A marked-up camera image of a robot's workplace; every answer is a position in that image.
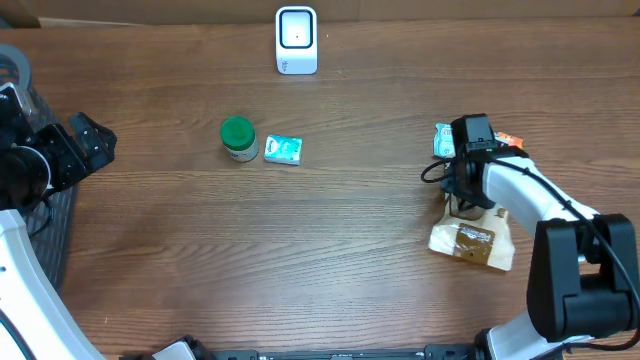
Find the green lid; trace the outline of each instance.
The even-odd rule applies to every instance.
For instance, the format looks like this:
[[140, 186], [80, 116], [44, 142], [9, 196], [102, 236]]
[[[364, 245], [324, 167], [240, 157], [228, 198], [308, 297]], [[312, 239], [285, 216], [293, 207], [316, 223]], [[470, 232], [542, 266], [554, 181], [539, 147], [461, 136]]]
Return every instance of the green lid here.
[[234, 151], [243, 151], [253, 144], [256, 132], [249, 120], [242, 116], [233, 116], [222, 124], [220, 137], [224, 146]]

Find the wood grain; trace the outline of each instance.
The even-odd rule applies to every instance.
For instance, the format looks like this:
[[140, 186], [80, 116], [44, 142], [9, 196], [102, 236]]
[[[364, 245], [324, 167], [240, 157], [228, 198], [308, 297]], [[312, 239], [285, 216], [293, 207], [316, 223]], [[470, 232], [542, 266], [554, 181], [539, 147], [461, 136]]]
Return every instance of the wood grain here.
[[[0, 33], [61, 117], [118, 135], [116, 161], [80, 186], [63, 289], [109, 358], [186, 333], [211, 349], [419, 347], [511, 319], [531, 257], [517, 224], [508, 273], [427, 250], [442, 202], [419, 174], [434, 125], [464, 114], [488, 113], [576, 199], [640, 223], [638, 20], [320, 30], [314, 76], [276, 73], [272, 25]], [[231, 115], [261, 141], [304, 138], [302, 165], [233, 162], [218, 136]]]

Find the small box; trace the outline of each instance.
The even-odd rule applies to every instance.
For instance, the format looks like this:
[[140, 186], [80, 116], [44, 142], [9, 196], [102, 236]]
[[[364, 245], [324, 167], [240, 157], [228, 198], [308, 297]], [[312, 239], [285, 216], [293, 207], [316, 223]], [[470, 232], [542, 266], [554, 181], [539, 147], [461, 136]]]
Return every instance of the small box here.
[[264, 146], [264, 159], [288, 165], [300, 165], [302, 139], [269, 135]]

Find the bottle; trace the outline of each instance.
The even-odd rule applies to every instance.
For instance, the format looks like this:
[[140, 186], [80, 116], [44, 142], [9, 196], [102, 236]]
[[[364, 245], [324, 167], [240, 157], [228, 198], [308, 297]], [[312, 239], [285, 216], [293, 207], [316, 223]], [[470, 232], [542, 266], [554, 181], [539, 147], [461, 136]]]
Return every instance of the bottle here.
[[256, 132], [251, 122], [242, 116], [233, 116], [225, 120], [220, 127], [220, 137], [235, 161], [251, 161], [258, 155]]

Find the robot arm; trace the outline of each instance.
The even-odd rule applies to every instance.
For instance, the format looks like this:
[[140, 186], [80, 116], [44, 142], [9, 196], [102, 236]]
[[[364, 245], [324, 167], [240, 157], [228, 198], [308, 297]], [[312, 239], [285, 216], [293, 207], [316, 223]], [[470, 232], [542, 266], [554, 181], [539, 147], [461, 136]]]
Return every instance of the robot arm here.
[[[570, 200], [573, 207], [587, 219], [592, 219], [594, 215], [598, 214], [598, 212], [592, 208], [573, 200], [551, 181], [547, 180], [547, 178], [538, 171], [531, 159], [517, 156], [504, 158], [502, 161], [523, 169], [529, 169], [532, 174], [536, 174], [545, 179], [565, 199]], [[489, 163], [484, 167], [482, 174], [482, 191], [491, 201], [509, 210], [518, 224], [520, 224], [532, 238], [535, 237], [536, 224], [538, 221], [550, 219], [578, 220], [537, 181], [521, 172], [502, 165]]]
[[113, 161], [117, 139], [82, 113], [75, 139], [60, 124], [35, 132], [37, 116], [28, 92], [0, 87], [0, 358], [104, 359], [45, 276], [21, 214]]
[[[486, 115], [465, 116], [451, 126], [456, 157], [442, 189], [483, 208], [499, 203], [534, 238], [527, 311], [479, 335], [485, 357], [539, 358], [568, 343], [636, 329], [640, 303], [631, 222], [576, 202], [524, 151], [500, 147]], [[583, 258], [600, 264], [600, 272], [580, 275]]]

